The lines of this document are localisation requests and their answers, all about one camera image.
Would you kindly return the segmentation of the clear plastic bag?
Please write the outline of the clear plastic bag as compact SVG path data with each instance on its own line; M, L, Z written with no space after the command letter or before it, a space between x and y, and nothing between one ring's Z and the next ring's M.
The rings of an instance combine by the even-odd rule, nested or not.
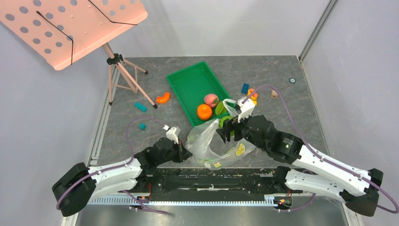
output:
M230 113L233 116L237 116L238 112L232 106L235 103L234 100L225 99L221 103L224 107L227 107L227 115L195 126L190 131L185 143L186 149L192 153L191 162L209 170L220 170L230 167L256 149L253 144L245 139L234 141L233 134L231 134L230 142L223 142L216 130L221 128L225 120L232 119Z

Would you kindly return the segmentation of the green fake fruit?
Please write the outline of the green fake fruit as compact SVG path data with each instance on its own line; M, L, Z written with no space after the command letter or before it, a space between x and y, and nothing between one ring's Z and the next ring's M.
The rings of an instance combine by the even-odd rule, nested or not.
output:
M232 127L231 122L232 119L233 117L230 115L221 118L217 132L221 136L221 138L234 136L234 128Z

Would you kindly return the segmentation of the lime green starfruit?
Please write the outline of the lime green starfruit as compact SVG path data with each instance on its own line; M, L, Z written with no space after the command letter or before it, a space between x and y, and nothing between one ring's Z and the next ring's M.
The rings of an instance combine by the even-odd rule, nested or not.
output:
M216 116L221 116L225 113L227 113L227 109L225 108L223 101L220 101L215 107L215 114Z

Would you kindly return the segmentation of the red fake fruit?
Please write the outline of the red fake fruit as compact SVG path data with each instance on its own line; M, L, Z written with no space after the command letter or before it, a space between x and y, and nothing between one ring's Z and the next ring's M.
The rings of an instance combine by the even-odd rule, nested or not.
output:
M204 103L209 107L214 108L219 104L219 97L216 94L207 94L204 97Z

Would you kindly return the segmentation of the orange fake fruit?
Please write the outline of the orange fake fruit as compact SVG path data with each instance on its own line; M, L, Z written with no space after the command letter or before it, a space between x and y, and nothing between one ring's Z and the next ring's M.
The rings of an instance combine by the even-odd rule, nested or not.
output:
M201 104L197 107L196 114L200 120L207 121L212 117L213 110L209 105Z

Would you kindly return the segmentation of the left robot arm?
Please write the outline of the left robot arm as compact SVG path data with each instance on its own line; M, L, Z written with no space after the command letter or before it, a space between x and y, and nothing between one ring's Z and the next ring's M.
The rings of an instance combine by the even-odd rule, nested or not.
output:
M97 198L131 189L142 192L148 186L146 176L159 165L169 161L181 163L190 157L192 153L181 140L175 143L162 137L153 146L124 161L99 167L77 163L52 186L56 209L69 217Z

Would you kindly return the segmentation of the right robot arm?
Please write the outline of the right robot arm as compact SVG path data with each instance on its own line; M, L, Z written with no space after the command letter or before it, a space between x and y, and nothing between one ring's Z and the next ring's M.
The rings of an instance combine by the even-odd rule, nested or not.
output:
M314 175L305 176L283 168L271 180L275 191L290 189L317 193L343 202L358 214L374 216L379 201L376 187L382 183L382 171L358 169L338 161L305 144L299 137L278 131L263 115L242 120L237 117L227 119L216 132L225 143L234 135L234 140L248 141L275 161L314 172Z

